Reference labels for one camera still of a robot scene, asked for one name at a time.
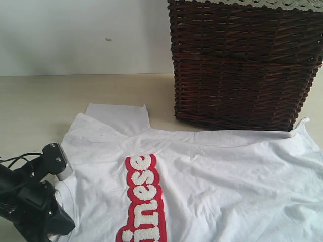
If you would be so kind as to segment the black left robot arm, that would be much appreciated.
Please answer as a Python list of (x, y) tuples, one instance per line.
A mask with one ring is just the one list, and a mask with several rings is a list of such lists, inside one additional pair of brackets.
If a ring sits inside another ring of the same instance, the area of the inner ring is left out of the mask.
[(1, 217), (12, 222), (26, 241), (48, 241), (50, 235), (68, 235), (73, 219), (55, 198), (48, 174), (63, 181), (72, 173), (68, 159), (58, 143), (46, 145), (35, 159), (11, 170), (1, 166)]

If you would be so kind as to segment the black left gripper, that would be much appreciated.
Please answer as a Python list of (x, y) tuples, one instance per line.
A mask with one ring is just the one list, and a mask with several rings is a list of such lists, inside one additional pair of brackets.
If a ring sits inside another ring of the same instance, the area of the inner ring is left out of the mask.
[(1, 218), (13, 223), (26, 241), (49, 241), (49, 234), (68, 235), (74, 228), (72, 218), (55, 200), (48, 181), (52, 174), (64, 181), (73, 172), (59, 143), (50, 143), (33, 160), (26, 153), (1, 160)]

